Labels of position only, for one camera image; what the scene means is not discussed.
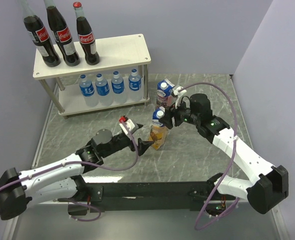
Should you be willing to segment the cola bottle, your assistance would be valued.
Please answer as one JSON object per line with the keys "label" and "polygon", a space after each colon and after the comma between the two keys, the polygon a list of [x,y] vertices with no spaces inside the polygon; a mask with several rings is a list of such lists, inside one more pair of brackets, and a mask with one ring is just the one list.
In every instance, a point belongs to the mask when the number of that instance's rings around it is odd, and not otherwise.
{"label": "cola bottle", "polygon": [[53,0],[44,0],[47,20],[66,65],[75,67],[80,63],[80,57],[76,51],[70,29],[66,20],[57,9]]}
{"label": "cola bottle", "polygon": [[76,29],[80,45],[84,51],[85,61],[88,65],[96,65],[100,62],[100,56],[96,48],[96,40],[92,28],[85,17],[83,6],[79,1],[73,3],[76,16]]}
{"label": "cola bottle", "polygon": [[22,11],[24,26],[36,49],[41,54],[44,63],[48,67],[58,66],[61,60],[54,49],[50,35],[42,20],[35,14],[26,0],[18,0],[17,2]]}

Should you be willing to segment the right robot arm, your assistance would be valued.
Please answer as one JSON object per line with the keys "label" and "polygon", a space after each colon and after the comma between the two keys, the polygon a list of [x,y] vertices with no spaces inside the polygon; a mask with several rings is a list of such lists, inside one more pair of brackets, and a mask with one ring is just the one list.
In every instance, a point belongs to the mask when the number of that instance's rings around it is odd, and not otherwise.
{"label": "right robot arm", "polygon": [[160,122],[168,129],[182,123],[194,125],[197,132],[222,150],[246,174],[247,180],[217,174],[207,187],[214,200],[222,195],[245,199],[254,210],[266,214],[289,195],[289,173],[282,165],[274,166],[244,143],[222,118],[213,114],[206,94],[195,93],[184,102],[186,91],[175,91],[175,103],[166,107]]}

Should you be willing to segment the water bottle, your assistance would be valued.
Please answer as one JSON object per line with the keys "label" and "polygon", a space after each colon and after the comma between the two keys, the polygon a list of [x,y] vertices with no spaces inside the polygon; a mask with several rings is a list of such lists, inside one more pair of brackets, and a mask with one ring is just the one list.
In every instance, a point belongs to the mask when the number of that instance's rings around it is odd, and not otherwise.
{"label": "water bottle", "polygon": [[132,69],[128,77],[129,98],[134,102],[139,102],[143,97],[142,77],[137,69]]}
{"label": "water bottle", "polygon": [[124,79],[118,71],[113,72],[111,86],[114,92],[114,101],[118,104],[124,104],[127,101],[127,94]]}
{"label": "water bottle", "polygon": [[101,73],[96,75],[95,87],[99,95],[100,103],[106,107],[110,106],[113,103],[113,96],[110,93],[108,81]]}
{"label": "water bottle", "polygon": [[79,88],[86,105],[91,108],[97,106],[99,101],[93,82],[85,74],[80,75]]}

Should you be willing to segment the orange juice carton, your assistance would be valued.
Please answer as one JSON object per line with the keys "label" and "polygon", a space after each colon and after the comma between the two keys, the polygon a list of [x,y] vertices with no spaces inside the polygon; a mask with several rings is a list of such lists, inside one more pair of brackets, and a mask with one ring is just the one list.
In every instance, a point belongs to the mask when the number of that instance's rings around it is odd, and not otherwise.
{"label": "orange juice carton", "polygon": [[152,147],[158,150],[166,140],[168,129],[160,122],[160,119],[165,115],[163,106],[157,108],[152,115],[151,128],[149,132],[149,141],[153,141]]}

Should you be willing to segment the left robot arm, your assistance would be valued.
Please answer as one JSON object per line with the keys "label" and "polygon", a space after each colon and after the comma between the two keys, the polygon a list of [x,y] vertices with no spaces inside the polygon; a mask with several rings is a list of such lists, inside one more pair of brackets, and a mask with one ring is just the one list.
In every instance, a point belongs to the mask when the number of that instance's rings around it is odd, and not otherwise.
{"label": "left robot arm", "polygon": [[99,130],[85,146],[48,165],[23,171],[7,169],[0,177],[0,218],[13,219],[33,205],[54,199],[82,201],[91,194],[83,174],[97,168],[115,171],[116,168],[103,165],[104,158],[125,148],[138,158],[154,143],[134,139],[141,124],[127,121],[120,127],[117,135],[107,129]]}

